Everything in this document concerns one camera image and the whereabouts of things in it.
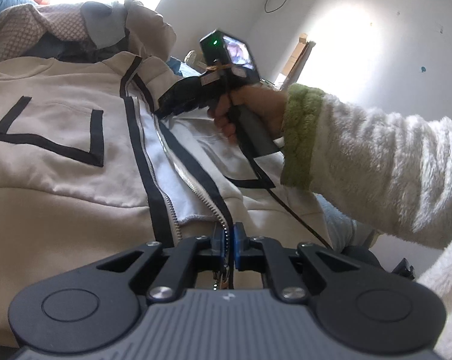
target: black handle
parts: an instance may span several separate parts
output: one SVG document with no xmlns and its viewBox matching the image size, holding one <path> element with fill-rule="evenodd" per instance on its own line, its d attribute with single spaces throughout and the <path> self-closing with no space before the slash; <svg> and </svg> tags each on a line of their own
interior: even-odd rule
<svg viewBox="0 0 452 360">
<path fill-rule="evenodd" d="M 247 158 L 262 157 L 279 151 L 259 116 L 246 105 L 233 105 L 228 118 L 236 126 L 237 142 Z"/>
</svg>

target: fingers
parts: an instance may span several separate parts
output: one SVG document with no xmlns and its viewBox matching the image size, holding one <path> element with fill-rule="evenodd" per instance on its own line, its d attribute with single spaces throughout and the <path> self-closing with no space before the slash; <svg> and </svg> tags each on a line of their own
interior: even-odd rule
<svg viewBox="0 0 452 360">
<path fill-rule="evenodd" d="M 232 123 L 228 123 L 227 125 L 222 127 L 221 130 L 225 137 L 229 138 L 236 133 L 236 126 Z"/>
<path fill-rule="evenodd" d="M 248 87 L 242 87 L 237 91 L 230 92 L 229 95 L 222 95 L 219 98 L 218 105 L 216 106 L 215 116 L 220 117 L 226 115 L 226 113 L 229 111 L 229 108 L 231 107 L 231 102 L 233 102 L 234 105 L 244 104 L 245 94 L 247 90 Z"/>
<path fill-rule="evenodd" d="M 215 119 L 215 126 L 218 127 L 220 130 L 226 126 L 228 123 L 230 123 L 229 119 L 226 116 L 223 117 L 217 117 Z"/>
<path fill-rule="evenodd" d="M 232 144 L 232 145 L 237 144 L 237 137 L 236 137 L 236 134 L 233 134 L 233 135 L 229 136 L 229 137 L 227 138 L 227 140 L 228 140 L 229 143 Z"/>
</svg>

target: circular button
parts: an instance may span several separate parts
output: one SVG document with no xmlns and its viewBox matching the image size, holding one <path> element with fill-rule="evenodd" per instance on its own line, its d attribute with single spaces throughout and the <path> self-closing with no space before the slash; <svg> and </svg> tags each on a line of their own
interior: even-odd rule
<svg viewBox="0 0 452 360">
<path fill-rule="evenodd" d="M 56 321 L 75 322 L 94 314 L 100 300 L 83 289 L 64 289 L 49 295 L 43 302 L 44 313 Z"/>
<path fill-rule="evenodd" d="M 149 291 L 149 295 L 153 299 L 168 299 L 171 298 L 173 295 L 173 290 L 169 287 L 155 287 L 152 290 Z"/>
<path fill-rule="evenodd" d="M 389 290 L 371 290 L 359 295 L 356 306 L 362 315 L 377 322 L 397 322 L 412 311 L 411 301 Z"/>
</svg>

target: black cable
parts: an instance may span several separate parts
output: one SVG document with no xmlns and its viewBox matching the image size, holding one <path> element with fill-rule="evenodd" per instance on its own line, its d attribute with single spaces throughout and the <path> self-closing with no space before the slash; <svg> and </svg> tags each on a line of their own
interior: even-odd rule
<svg viewBox="0 0 452 360">
<path fill-rule="evenodd" d="M 314 237 L 316 237 L 327 249 L 332 250 L 332 247 L 327 243 L 327 241 L 323 237 L 321 237 L 321 235 L 319 235 L 311 226 L 309 226 L 305 221 L 303 221 L 299 217 L 299 215 L 297 215 L 291 208 L 289 208 L 289 206 L 286 203 L 284 203 L 280 198 L 278 198 L 273 191 L 271 191 L 269 188 L 266 188 L 266 190 L 274 200 L 276 200 L 286 211 L 288 211 L 293 216 L 293 218 L 296 221 L 301 223 L 301 225 L 303 225 L 312 235 L 314 235 Z"/>
<path fill-rule="evenodd" d="M 266 5 L 268 5 L 269 0 L 266 0 L 266 2 L 264 3 L 264 11 L 265 11 L 266 13 L 273 13 L 273 12 L 276 12 L 278 9 L 281 9 L 281 8 L 284 6 L 284 4 L 286 4 L 287 1 L 288 1 L 288 0 L 284 0 L 284 2 L 281 4 L 281 6 L 280 6 L 279 8 L 276 8 L 276 9 L 274 9 L 274 10 L 272 10 L 272 11 L 268 11 L 268 10 L 266 9 Z"/>
<path fill-rule="evenodd" d="M 233 106 L 233 100 L 231 99 L 231 93 L 229 91 L 229 88 L 227 90 L 227 96 L 229 98 L 230 106 L 232 107 Z M 251 168 L 252 168 L 254 174 L 256 175 L 256 177 L 258 178 L 258 180 L 261 180 L 261 181 L 264 182 L 264 179 L 263 179 L 263 177 L 261 176 L 261 174 L 260 174 L 260 172 L 258 170 L 259 165 L 256 163 L 256 161 L 254 161 L 254 158 L 251 158 L 247 154 L 247 152 L 245 152 L 243 150 L 241 150 L 241 151 L 243 152 L 244 156 L 248 160 L 249 165 L 251 165 Z M 283 207 L 287 212 L 289 212 L 289 214 L 291 214 L 292 217 L 296 221 L 301 223 L 301 225 L 303 225 L 309 231 L 309 233 L 311 233 L 314 237 L 316 237 L 326 247 L 326 249 L 333 250 L 333 248 L 327 243 L 327 241 L 323 237 L 321 237 L 321 235 L 319 235 L 311 226 L 309 226 L 305 221 L 303 221 L 299 217 L 299 215 L 296 214 L 286 203 L 284 203 L 273 191 L 271 191 L 271 188 L 265 186 L 264 189 L 267 190 L 268 193 L 271 195 L 271 197 L 274 200 L 276 200 L 281 205 L 281 207 Z"/>
</svg>

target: jacket pocket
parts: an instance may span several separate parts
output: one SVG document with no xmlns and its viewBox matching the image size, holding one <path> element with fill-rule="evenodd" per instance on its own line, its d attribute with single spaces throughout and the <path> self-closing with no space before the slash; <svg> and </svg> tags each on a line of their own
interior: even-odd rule
<svg viewBox="0 0 452 360">
<path fill-rule="evenodd" d="M 72 160 L 103 167 L 102 110 L 54 102 L 35 104 L 31 99 L 21 97 L 1 119 L 0 141 L 34 145 Z"/>
</svg>

